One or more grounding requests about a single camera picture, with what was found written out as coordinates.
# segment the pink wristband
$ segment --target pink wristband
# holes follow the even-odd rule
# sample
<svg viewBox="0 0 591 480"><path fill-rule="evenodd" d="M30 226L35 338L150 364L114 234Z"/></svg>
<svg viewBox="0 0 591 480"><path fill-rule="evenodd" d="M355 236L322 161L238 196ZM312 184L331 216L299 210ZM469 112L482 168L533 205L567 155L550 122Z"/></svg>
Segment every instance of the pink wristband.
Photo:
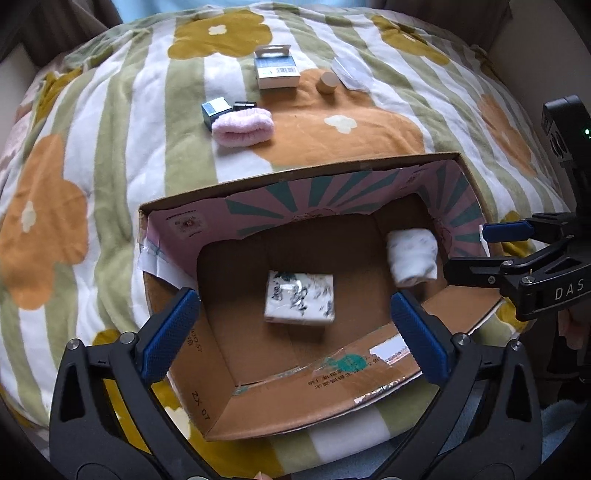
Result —
<svg viewBox="0 0 591 480"><path fill-rule="evenodd" d="M269 140L274 124L271 112L262 108L249 108L224 113L212 125L212 135L224 147L248 147Z"/></svg>

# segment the blue and white box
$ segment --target blue and white box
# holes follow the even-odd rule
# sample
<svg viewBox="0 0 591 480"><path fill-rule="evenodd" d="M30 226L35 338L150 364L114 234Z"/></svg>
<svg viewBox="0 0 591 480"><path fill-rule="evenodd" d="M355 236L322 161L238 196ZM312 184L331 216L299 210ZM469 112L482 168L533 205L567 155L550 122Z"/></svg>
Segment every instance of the blue and white box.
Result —
<svg viewBox="0 0 591 480"><path fill-rule="evenodd" d="M255 50L256 79L261 90L297 87L300 71L290 55L291 45L265 45Z"/></svg>
<svg viewBox="0 0 591 480"><path fill-rule="evenodd" d="M205 123L207 128L211 131L214 121L224 113L232 112L232 106L224 97L218 97L202 103L201 112L203 114L203 123Z"/></svg>

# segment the blue gripper pad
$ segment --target blue gripper pad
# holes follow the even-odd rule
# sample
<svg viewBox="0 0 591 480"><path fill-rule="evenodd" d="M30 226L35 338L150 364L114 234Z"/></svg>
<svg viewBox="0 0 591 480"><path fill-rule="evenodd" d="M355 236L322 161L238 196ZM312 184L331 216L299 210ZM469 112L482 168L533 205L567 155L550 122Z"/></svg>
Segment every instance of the blue gripper pad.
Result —
<svg viewBox="0 0 591 480"><path fill-rule="evenodd" d="M390 315L427 381L440 387L447 381L454 361L452 334L427 314L409 292L395 293Z"/></svg>
<svg viewBox="0 0 591 480"><path fill-rule="evenodd" d="M136 360L146 383L159 382L165 377L199 317L200 305L198 293L183 288L139 331Z"/></svg>
<svg viewBox="0 0 591 480"><path fill-rule="evenodd" d="M482 238L490 243L520 242L531 238L534 233L534 227L527 220L487 223L482 227Z"/></svg>

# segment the floral blanket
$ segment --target floral blanket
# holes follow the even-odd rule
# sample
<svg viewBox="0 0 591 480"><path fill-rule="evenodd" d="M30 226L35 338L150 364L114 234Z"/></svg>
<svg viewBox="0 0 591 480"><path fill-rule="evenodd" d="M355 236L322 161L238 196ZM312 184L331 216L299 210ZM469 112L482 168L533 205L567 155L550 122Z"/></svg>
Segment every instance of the floral blanket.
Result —
<svg viewBox="0 0 591 480"><path fill-rule="evenodd" d="M269 43L291 45L296 91L258 90L253 52ZM336 56L367 67L369 93L317 92ZM238 150L213 142L200 106L218 96L269 109L274 139ZM137 268L144 202L285 168L457 151L487 220L564 209L529 119L485 55L393 12L255 4L120 25L49 68L19 119L0 161L0 377L13 408L40 426L66 342L109 342L148 318ZM532 245L506 248L526 254ZM504 305L477 335L502 344L520 329ZM145 448L108 388L128 438ZM411 427L434 394L418 380L299 432L207 443L170 385L154 390L208 462L243 477L280 476L383 442Z"/></svg>

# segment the wooden block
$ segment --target wooden block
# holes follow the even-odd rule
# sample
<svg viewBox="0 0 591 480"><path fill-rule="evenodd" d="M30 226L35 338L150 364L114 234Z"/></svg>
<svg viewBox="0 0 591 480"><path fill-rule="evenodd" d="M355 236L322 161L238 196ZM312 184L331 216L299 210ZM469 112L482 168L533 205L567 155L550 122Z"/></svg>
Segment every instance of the wooden block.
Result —
<svg viewBox="0 0 591 480"><path fill-rule="evenodd" d="M335 92L338 84L339 78L333 72L324 72L316 83L316 90L323 95L331 95Z"/></svg>

